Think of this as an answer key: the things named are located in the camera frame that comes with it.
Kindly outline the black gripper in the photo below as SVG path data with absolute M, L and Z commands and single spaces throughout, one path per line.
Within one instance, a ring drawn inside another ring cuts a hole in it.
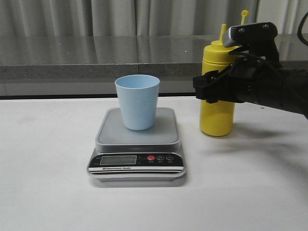
M 281 78 L 271 64 L 255 56 L 241 57 L 234 65 L 208 71 L 192 82 L 196 98 L 208 103 L 272 103 L 282 89 Z

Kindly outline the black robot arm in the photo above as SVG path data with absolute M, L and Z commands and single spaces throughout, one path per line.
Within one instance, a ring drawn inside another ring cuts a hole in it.
M 254 103 L 308 115 L 308 72 L 244 56 L 222 71 L 193 78 L 195 96 L 208 103 Z

